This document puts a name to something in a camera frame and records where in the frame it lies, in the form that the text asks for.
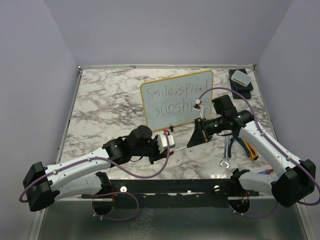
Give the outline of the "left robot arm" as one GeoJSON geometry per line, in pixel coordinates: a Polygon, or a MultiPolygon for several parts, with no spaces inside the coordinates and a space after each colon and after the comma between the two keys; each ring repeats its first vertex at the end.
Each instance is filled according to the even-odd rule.
{"type": "Polygon", "coordinates": [[[149,127],[140,125],[128,135],[109,140],[73,160],[47,166],[40,161],[34,163],[22,181],[24,190],[18,200],[28,203],[30,211],[36,212],[56,200],[76,195],[106,197],[111,186],[104,170],[117,167],[132,177],[143,179],[142,175],[126,170],[122,165],[132,157],[147,157],[151,163],[164,159],[167,164],[175,146],[174,136],[168,130],[153,136],[149,127]]]}

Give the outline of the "yellow framed whiteboard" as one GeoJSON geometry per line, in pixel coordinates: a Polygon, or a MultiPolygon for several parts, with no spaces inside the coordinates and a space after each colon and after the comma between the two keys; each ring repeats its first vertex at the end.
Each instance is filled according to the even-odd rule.
{"type": "Polygon", "coordinates": [[[153,131],[192,123],[202,93],[214,86],[212,70],[148,81],[140,85],[146,125],[153,131]]]}

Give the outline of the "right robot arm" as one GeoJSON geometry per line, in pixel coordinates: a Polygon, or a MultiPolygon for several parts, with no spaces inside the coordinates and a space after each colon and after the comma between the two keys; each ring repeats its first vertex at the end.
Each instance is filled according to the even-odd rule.
{"type": "Polygon", "coordinates": [[[212,100],[219,117],[207,120],[197,118],[194,131],[187,143],[191,148],[209,142],[214,134],[229,131],[251,144],[268,162],[274,175],[265,175],[250,170],[237,171],[231,177],[229,189],[240,196],[246,191],[255,191],[273,196],[284,207],[290,207],[315,190],[315,164],[301,160],[290,153],[268,134],[247,110],[237,111],[226,94],[212,100]]]}

